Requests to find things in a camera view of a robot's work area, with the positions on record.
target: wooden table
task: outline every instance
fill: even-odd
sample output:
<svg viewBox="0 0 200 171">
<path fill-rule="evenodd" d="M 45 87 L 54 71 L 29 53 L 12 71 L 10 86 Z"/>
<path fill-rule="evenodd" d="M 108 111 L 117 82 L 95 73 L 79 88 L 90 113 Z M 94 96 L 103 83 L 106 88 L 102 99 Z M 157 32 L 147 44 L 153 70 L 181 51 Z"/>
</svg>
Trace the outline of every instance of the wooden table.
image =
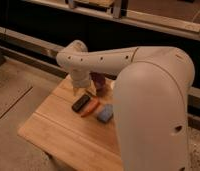
<svg viewBox="0 0 200 171">
<path fill-rule="evenodd" d="M 109 83 L 107 90 L 106 95 L 100 98 L 102 104 L 111 103 Z M 76 170 L 123 170 L 114 120 L 103 124 L 96 119 L 96 113 L 102 106 L 85 118 L 72 111 L 71 105 L 84 92 L 84 89 L 73 91 L 67 77 L 19 129 L 18 134 Z"/>
</svg>

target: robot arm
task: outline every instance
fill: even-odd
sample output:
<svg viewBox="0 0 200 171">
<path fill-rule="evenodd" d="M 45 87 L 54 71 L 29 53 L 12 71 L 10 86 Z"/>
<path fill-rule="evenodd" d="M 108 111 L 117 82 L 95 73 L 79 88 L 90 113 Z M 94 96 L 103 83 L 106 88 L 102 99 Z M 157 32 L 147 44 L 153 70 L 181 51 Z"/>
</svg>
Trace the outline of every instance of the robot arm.
<svg viewBox="0 0 200 171">
<path fill-rule="evenodd" d="M 194 79 L 189 56 L 174 47 L 87 52 L 74 41 L 57 56 L 74 87 L 89 72 L 118 75 L 114 119 L 126 171 L 187 171 L 187 94 Z"/>
</svg>

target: speckled floor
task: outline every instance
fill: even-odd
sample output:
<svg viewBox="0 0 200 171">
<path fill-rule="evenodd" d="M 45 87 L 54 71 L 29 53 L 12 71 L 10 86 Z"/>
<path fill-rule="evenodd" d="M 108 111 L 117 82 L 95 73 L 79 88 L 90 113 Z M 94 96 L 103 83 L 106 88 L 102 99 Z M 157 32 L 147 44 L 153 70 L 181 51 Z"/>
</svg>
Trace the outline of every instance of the speckled floor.
<svg viewBox="0 0 200 171">
<path fill-rule="evenodd" d="M 64 163 L 49 158 L 40 149 L 17 136 L 18 128 L 50 94 L 61 78 L 15 60 L 7 60 L 0 67 L 5 78 L 24 78 L 32 89 L 0 119 L 0 171 L 73 171 Z M 189 144 L 193 171 L 200 171 L 200 118 L 189 116 Z"/>
</svg>

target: red object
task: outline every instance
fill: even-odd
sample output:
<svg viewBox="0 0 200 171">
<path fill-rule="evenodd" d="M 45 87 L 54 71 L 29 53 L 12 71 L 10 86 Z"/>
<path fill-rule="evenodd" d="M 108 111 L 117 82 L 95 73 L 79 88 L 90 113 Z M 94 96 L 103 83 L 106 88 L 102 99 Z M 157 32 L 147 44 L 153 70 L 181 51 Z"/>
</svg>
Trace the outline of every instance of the red object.
<svg viewBox="0 0 200 171">
<path fill-rule="evenodd" d="M 90 115 L 98 106 L 100 102 L 98 98 L 92 98 L 91 101 L 85 106 L 83 112 L 81 113 L 81 117 L 86 117 Z"/>
</svg>

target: gray floor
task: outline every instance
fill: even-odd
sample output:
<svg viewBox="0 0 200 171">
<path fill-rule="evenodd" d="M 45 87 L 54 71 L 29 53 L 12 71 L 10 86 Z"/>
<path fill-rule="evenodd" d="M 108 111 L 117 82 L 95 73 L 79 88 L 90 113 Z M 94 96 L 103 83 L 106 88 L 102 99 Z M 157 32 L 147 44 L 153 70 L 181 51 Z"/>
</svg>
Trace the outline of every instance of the gray floor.
<svg viewBox="0 0 200 171">
<path fill-rule="evenodd" d="M 8 60 L 0 70 L 8 70 L 4 78 L 18 76 L 32 85 L 32 89 L 0 119 L 0 171 L 72 170 L 63 163 L 49 160 L 40 149 L 17 136 L 19 127 L 59 84 L 61 78 L 14 60 Z"/>
</svg>

